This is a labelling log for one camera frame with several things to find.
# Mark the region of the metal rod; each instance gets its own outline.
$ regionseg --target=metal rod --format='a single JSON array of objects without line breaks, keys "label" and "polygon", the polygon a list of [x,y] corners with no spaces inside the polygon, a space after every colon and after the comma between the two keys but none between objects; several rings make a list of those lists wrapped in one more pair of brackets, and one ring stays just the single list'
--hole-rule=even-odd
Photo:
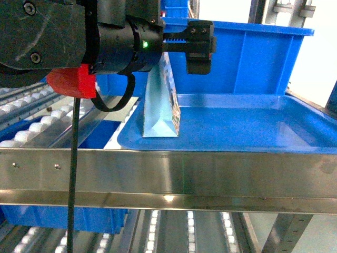
[{"label": "metal rod", "polygon": [[291,253],[312,217],[312,215],[279,214],[262,253]]},{"label": "metal rod", "polygon": [[67,225],[67,252],[73,253],[74,250],[74,212],[75,212],[75,191],[77,173],[77,143],[78,143],[78,121],[80,119],[81,99],[74,99],[74,112],[72,124],[72,148],[70,160],[69,176],[69,197],[68,197],[68,225]]}]

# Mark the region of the stainless steel rail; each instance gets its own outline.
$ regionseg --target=stainless steel rail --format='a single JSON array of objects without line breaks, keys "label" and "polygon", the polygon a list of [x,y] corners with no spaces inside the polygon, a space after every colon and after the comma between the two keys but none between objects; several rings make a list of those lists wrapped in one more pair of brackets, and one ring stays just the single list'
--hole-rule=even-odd
[{"label": "stainless steel rail", "polygon": [[[69,149],[0,149],[0,203],[65,206],[69,161]],[[336,214],[336,164],[321,154],[79,150],[76,205]]]}]

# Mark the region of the green indicator light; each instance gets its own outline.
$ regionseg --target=green indicator light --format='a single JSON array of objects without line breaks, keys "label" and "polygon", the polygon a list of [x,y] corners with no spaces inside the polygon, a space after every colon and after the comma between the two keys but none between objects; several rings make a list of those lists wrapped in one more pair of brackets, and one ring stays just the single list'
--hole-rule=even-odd
[{"label": "green indicator light", "polygon": [[143,41],[143,48],[147,48],[148,47],[148,42],[147,41]]}]

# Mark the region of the blue plastic tray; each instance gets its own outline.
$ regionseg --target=blue plastic tray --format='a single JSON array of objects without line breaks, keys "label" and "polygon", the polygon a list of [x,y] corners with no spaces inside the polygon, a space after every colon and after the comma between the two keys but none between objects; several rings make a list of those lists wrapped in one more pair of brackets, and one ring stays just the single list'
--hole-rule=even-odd
[{"label": "blue plastic tray", "polygon": [[296,98],[179,95],[178,138],[142,138],[143,103],[118,137],[134,150],[337,153],[337,121]]}]

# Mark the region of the blue plastic bin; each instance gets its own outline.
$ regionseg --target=blue plastic bin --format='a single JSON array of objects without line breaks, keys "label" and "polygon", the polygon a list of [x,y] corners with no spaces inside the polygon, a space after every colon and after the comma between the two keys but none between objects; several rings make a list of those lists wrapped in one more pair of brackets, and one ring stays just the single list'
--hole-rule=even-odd
[{"label": "blue plastic bin", "polygon": [[[165,18],[166,32],[186,28],[187,18]],[[284,95],[304,36],[313,30],[259,24],[214,22],[217,51],[208,75],[188,75],[184,53],[170,53],[177,93]],[[106,95],[123,95],[126,78],[99,76]],[[147,73],[137,73],[134,96],[143,97]]]},{"label": "blue plastic bin", "polygon": [[188,0],[166,0],[166,17],[189,17]]},{"label": "blue plastic bin", "polygon": [[[7,221],[16,225],[67,228],[67,207],[2,206]],[[75,230],[120,233],[126,209],[75,208]]]}]

